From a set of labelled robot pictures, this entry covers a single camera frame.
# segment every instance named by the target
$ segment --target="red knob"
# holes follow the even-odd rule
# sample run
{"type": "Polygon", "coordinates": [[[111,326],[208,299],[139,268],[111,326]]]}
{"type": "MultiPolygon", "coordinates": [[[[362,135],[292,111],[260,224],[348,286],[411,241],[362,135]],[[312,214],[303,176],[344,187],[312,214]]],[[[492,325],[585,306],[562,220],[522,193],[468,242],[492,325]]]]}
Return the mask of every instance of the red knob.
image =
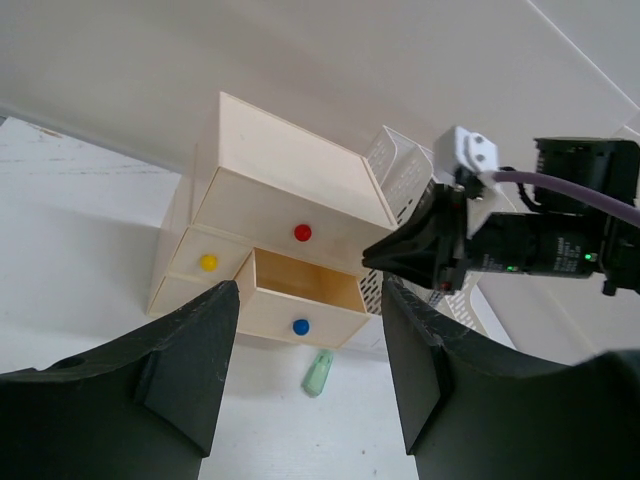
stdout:
{"type": "Polygon", "coordinates": [[[299,242],[306,242],[311,239],[311,227],[309,225],[298,225],[293,230],[293,236],[296,237],[296,240],[299,242]]]}

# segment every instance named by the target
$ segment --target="yellow knob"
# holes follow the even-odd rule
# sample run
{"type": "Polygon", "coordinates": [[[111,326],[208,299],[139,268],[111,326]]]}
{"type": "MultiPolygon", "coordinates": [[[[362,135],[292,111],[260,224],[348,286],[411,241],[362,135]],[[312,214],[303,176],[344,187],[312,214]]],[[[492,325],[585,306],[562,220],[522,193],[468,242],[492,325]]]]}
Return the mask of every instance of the yellow knob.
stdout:
{"type": "Polygon", "coordinates": [[[218,268],[218,258],[215,255],[203,255],[200,259],[200,267],[205,272],[213,272],[218,268]]]}

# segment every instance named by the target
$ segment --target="drawer knob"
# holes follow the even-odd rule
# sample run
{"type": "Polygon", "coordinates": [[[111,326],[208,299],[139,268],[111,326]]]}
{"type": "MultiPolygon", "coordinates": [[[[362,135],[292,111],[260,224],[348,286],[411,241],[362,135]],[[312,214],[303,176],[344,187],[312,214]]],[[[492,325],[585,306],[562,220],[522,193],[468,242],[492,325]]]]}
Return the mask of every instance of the drawer knob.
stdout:
{"type": "Polygon", "coordinates": [[[296,240],[298,240],[299,242],[309,241],[311,239],[312,233],[313,232],[311,231],[311,227],[309,225],[305,225],[304,223],[298,225],[293,230],[293,236],[296,237],[296,240]]]}
{"type": "Polygon", "coordinates": [[[293,322],[293,333],[299,335],[301,337],[305,336],[311,330],[311,325],[309,325],[309,320],[305,320],[301,318],[293,322]]]}
{"type": "Polygon", "coordinates": [[[218,257],[215,255],[203,255],[200,258],[200,268],[205,272],[213,272],[218,268],[218,257]]]}

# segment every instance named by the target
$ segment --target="open drawer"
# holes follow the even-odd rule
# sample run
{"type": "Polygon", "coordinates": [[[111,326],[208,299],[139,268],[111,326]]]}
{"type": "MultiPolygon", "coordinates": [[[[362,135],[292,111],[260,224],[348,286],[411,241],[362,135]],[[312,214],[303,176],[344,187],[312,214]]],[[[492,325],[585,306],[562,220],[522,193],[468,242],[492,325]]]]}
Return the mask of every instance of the open drawer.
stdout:
{"type": "Polygon", "coordinates": [[[369,318],[355,276],[265,250],[251,252],[236,282],[241,333],[338,348],[369,318]]]}

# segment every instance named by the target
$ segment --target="blue knob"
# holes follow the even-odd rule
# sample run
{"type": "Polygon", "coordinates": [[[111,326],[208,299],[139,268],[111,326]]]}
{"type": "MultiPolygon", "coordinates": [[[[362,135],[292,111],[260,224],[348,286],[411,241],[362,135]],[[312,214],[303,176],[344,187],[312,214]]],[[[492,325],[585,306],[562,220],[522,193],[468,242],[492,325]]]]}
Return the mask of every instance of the blue knob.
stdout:
{"type": "Polygon", "coordinates": [[[296,335],[300,335],[301,337],[309,333],[311,329],[311,325],[309,325],[309,320],[305,320],[301,318],[300,320],[296,320],[293,322],[293,332],[296,335]]]}

